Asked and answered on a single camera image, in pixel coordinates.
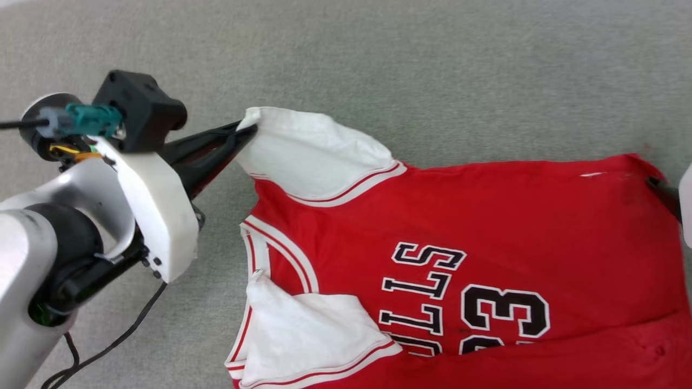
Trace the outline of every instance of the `screw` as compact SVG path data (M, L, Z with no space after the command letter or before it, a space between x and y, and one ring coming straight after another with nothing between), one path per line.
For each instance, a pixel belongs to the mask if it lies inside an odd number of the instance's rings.
M116 129L116 133L113 134L113 137L115 139L120 139L120 140L125 139L127 137L127 132L125 131L125 128L123 126L119 126Z

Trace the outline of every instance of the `white fabric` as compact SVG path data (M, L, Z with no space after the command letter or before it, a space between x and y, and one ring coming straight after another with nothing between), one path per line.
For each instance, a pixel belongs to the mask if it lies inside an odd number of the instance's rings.
M263 271L250 278L247 294L253 312L245 339L243 387L339 369L391 342L355 296L290 296ZM396 344L388 348L389 355L400 351Z
M249 175L301 199L335 197L397 163L380 142L323 114L255 107L238 128L255 123L257 135L235 160Z

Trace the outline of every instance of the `yellow wire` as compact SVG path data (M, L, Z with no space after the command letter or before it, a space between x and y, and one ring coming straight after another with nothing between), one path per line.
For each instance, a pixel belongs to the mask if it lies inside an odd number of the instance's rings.
M79 154L81 152L80 150L73 149L72 147L63 146L63 145L51 145L49 150L53 151L55 149L58 149L60 151L70 153L70 154Z

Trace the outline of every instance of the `red and white trim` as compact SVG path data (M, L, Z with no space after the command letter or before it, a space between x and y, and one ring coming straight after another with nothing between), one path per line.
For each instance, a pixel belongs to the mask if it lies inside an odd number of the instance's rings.
M276 248L289 261L298 274L303 292L320 293L317 274L315 274L312 263L310 263L310 260L300 247L293 243L284 233L252 215L248 216L240 227L257 234L265 244Z
M330 208L336 207L361 196L363 193L372 189L379 183L382 183L392 177L397 177L406 172L407 167L400 161L394 160L394 162L387 166L386 168L381 168L377 170L372 170L363 176L357 178L353 185L348 186L339 193L324 198L324 199L306 199L304 197L299 197L294 194L287 193L286 195L292 200L304 204L306 206L316 207L316 208ZM270 181L269 177L265 174L250 174L251 177L257 180L267 180Z
M248 254L248 279L257 270L263 270L267 275L271 274L271 269L269 266L269 249L266 242L261 238L258 233L253 233L251 231L242 231L243 241L245 243L245 249ZM252 308L246 302L245 312L243 313L243 321L240 325L238 336L235 338L235 344L233 349L231 349L228 358L226 359L226 367L231 370L233 367L241 368L245 365L246 350L243 349L242 345L247 336L248 324L250 323L250 318L253 314Z
M351 363L338 368L314 369L308 372L303 372L294 377L286 377L283 379L261 380L250 385L240 384L241 389L300 389L307 386L316 385L322 382L335 381L352 376L369 364L377 361L380 358L392 356L402 351L401 346L392 339L387 338L381 342L375 343L367 348L358 358L355 358Z
M284 233L252 215L248 216L245 222L240 224L240 228L248 255L248 279L257 270L263 270L267 276L271 277L268 248L268 245L271 245L293 266L300 279L303 292L319 293L320 287L312 263L310 263L310 260L300 247L293 243ZM235 344L226 359L225 366L234 379L241 379L243 376L247 356L244 341L248 336L252 312L252 308L246 302L243 321L238 330Z

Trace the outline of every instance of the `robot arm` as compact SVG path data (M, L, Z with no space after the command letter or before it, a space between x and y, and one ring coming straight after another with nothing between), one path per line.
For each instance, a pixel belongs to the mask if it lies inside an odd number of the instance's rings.
M0 203L0 377L8 388L24 388L79 307L127 269L143 263L168 283L189 267L204 221L191 200L256 131L233 123L165 144L184 125L185 107L151 76L124 71L110 72L94 100L117 109L109 119L119 123L84 116L89 110L67 116L76 104L59 93L25 113L23 121L44 128L23 128L22 137L60 161L62 173ZM59 124L48 128L51 120ZM108 250L102 235L113 241Z

